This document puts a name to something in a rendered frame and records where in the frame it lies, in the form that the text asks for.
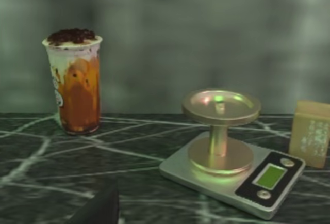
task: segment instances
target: metal stem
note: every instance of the metal stem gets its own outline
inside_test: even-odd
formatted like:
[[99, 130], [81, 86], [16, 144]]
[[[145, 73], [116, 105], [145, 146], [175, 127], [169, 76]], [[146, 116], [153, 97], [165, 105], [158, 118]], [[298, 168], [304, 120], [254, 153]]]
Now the metal stem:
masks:
[[211, 126], [209, 153], [221, 157], [226, 156], [227, 126]]

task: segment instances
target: wall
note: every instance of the wall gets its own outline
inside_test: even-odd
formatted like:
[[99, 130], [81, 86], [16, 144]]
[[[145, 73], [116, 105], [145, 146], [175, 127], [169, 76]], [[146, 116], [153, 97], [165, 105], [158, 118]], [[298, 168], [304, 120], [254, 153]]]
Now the wall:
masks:
[[41, 41], [67, 27], [104, 38], [103, 111], [179, 113], [226, 87], [291, 113], [330, 102], [328, 0], [0, 0], [0, 111], [54, 111]]

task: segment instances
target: black object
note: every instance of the black object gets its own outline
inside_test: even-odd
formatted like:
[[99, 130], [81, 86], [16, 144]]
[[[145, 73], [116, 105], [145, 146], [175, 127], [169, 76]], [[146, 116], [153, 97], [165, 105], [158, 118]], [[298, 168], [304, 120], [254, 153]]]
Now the black object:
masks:
[[[285, 167], [282, 165], [281, 158], [287, 158], [294, 162], [294, 166]], [[272, 190], [265, 189], [261, 186], [253, 184], [253, 181], [259, 176], [261, 171], [268, 165], [273, 164], [282, 168], [287, 169], [283, 177], [279, 180], [276, 186]], [[265, 160], [256, 168], [254, 172], [239, 186], [239, 188], [235, 191], [237, 196], [246, 198], [250, 201], [260, 204], [264, 207], [271, 207], [280, 197], [281, 193], [285, 190], [286, 186], [289, 184], [291, 179], [297, 173], [299, 168], [302, 166], [303, 162], [300, 159], [288, 157], [285, 154], [271, 152], [265, 158]], [[270, 199], [262, 199], [257, 196], [258, 191], [267, 190], [270, 192], [272, 197]]]
[[80, 208], [66, 224], [118, 224], [119, 193], [117, 182], [106, 187]]

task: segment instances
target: small brown box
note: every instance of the small brown box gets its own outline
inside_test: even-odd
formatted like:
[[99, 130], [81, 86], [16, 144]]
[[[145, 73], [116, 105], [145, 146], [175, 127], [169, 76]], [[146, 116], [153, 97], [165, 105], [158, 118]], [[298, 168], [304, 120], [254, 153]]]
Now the small brown box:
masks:
[[330, 105], [298, 101], [294, 112], [289, 154], [307, 166], [323, 168], [329, 146]]

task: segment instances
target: scale display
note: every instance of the scale display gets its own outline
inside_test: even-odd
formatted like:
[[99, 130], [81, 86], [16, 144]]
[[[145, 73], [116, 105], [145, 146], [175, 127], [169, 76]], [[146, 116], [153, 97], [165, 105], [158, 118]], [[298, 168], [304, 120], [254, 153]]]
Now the scale display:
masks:
[[260, 102], [247, 94], [204, 89], [188, 94], [183, 112], [209, 124], [210, 132], [183, 146], [165, 161], [160, 173], [181, 185], [271, 219], [305, 168], [302, 159], [228, 137], [231, 125], [254, 121]]
[[286, 171], [287, 169], [283, 167], [268, 164], [253, 183], [266, 189], [273, 189]]

